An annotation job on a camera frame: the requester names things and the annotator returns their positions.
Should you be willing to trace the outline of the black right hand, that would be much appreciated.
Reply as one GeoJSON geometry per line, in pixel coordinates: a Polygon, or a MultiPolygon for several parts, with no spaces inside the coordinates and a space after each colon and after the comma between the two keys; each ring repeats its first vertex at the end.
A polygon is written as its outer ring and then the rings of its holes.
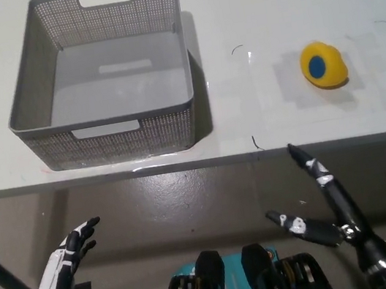
{"type": "Polygon", "coordinates": [[[343,241],[357,253],[360,270],[373,274],[386,269],[386,241],[379,237],[340,181],[318,159],[289,143],[287,152],[299,168],[315,180],[336,222],[305,219],[269,210],[267,219],[292,236],[311,243],[338,247],[343,241]]]}

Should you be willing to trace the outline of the white and black left hand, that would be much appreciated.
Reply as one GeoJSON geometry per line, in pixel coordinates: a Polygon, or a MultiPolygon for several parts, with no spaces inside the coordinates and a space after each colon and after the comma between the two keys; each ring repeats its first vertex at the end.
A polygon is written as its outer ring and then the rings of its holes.
{"type": "Polygon", "coordinates": [[[96,245],[89,240],[100,221],[93,217],[72,230],[54,250],[45,267],[39,289],[73,289],[74,275],[86,253],[96,245]]]}

